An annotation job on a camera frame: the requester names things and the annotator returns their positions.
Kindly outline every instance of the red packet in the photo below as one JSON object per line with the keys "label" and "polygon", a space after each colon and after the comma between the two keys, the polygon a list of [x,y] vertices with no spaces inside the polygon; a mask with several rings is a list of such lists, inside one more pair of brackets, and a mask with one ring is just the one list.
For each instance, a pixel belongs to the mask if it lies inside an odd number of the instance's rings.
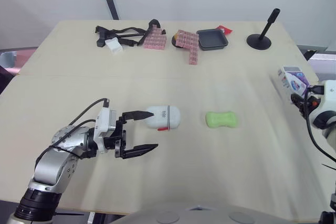
{"label": "red packet", "polygon": [[218,26],[218,27],[216,27],[216,28],[222,30],[222,32],[223,32],[225,35],[228,35],[228,34],[230,34],[230,33],[232,32],[231,29],[226,28],[225,26]]}

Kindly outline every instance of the white small box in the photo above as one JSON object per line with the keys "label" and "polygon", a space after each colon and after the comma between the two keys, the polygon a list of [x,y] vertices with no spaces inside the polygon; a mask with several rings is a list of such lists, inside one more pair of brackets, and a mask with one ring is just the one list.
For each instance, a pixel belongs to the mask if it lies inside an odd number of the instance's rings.
{"label": "white small box", "polygon": [[276,81],[280,95],[289,101],[291,101],[290,95],[293,93],[303,98],[309,86],[309,82],[304,75],[299,67],[283,66],[280,68],[278,70],[279,80]]}

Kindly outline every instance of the pink block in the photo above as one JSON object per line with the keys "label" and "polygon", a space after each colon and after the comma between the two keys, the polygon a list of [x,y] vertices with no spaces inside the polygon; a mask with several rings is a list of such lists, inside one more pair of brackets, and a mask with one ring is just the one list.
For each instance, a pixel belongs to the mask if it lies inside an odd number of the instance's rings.
{"label": "pink block", "polygon": [[157,28],[156,25],[153,25],[152,30],[143,43],[143,47],[147,49],[163,50],[166,44],[167,36],[166,34],[161,33],[162,29]]}

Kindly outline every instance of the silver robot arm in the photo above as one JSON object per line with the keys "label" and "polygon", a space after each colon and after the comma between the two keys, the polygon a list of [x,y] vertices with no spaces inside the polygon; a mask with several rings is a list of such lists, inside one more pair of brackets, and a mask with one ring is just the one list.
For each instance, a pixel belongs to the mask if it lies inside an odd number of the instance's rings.
{"label": "silver robot arm", "polygon": [[[117,119],[116,111],[108,108],[108,99],[106,100],[95,120],[86,120],[77,126],[71,122],[53,136],[51,145],[37,158],[28,189],[7,224],[52,223],[62,193],[75,173],[78,160],[95,157],[97,151],[106,153],[113,149],[115,149],[115,157],[137,157],[158,146],[145,144],[125,150],[123,124],[129,119],[141,120],[153,114],[147,111],[132,111],[122,113],[122,116]],[[94,121],[96,124],[93,128],[81,126]]]}

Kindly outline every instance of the dark gray tray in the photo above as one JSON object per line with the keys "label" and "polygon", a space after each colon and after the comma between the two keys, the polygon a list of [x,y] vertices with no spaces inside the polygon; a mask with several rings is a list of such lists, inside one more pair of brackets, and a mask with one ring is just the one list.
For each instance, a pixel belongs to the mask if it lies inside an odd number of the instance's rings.
{"label": "dark gray tray", "polygon": [[198,43],[203,51],[223,49],[228,41],[220,29],[207,29],[197,31]]}

